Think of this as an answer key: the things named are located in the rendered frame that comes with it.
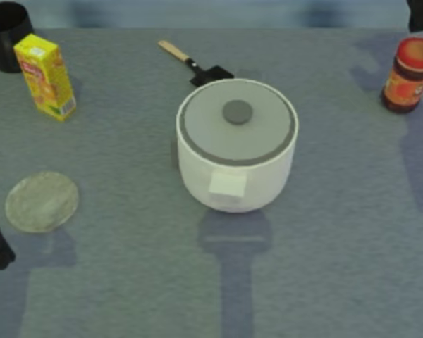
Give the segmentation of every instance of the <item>coaster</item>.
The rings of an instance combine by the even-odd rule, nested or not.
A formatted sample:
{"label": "coaster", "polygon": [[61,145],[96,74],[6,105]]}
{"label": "coaster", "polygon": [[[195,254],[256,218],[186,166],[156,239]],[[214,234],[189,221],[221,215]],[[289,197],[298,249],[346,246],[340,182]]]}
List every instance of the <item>coaster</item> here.
{"label": "coaster", "polygon": [[78,188],[68,177],[42,172],[19,182],[6,199],[6,217],[23,232],[51,232],[77,210]]}

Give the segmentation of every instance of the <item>cooking pot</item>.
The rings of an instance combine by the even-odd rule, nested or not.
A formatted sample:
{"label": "cooking pot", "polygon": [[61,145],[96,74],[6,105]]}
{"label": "cooking pot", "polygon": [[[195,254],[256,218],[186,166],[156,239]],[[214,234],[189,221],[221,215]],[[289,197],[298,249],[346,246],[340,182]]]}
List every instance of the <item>cooking pot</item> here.
{"label": "cooking pot", "polygon": [[187,190],[218,211],[272,202],[290,174],[298,116],[278,90],[253,80],[211,82],[181,104],[178,167]]}

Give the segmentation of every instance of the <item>juice carton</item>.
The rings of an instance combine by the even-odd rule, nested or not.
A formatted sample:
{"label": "juice carton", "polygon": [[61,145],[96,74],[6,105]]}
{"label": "juice carton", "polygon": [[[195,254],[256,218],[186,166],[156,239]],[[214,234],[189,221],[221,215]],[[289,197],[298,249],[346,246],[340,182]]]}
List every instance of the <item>juice carton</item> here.
{"label": "juice carton", "polygon": [[76,102],[58,45],[30,34],[14,51],[37,108],[64,121],[74,112]]}

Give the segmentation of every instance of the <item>shovel handle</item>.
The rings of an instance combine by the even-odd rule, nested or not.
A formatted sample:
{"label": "shovel handle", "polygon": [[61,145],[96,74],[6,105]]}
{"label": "shovel handle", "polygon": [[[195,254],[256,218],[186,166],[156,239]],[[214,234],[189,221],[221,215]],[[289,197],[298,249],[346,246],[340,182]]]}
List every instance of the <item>shovel handle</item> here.
{"label": "shovel handle", "polygon": [[179,48],[177,48],[176,46],[174,46],[172,43],[167,42],[167,41],[160,41],[158,43],[158,45],[164,49],[165,51],[167,51],[168,53],[174,55],[176,58],[178,58],[180,61],[185,62],[187,61],[190,57],[188,55],[186,55],[185,53],[183,53]]}

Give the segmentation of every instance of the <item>black cup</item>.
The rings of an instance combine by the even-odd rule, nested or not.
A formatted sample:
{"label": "black cup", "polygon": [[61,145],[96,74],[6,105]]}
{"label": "black cup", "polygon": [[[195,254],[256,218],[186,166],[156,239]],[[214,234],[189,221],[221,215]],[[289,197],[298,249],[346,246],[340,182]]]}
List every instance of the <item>black cup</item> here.
{"label": "black cup", "polygon": [[0,71],[20,73],[14,45],[33,33],[27,10],[16,2],[0,2]]}

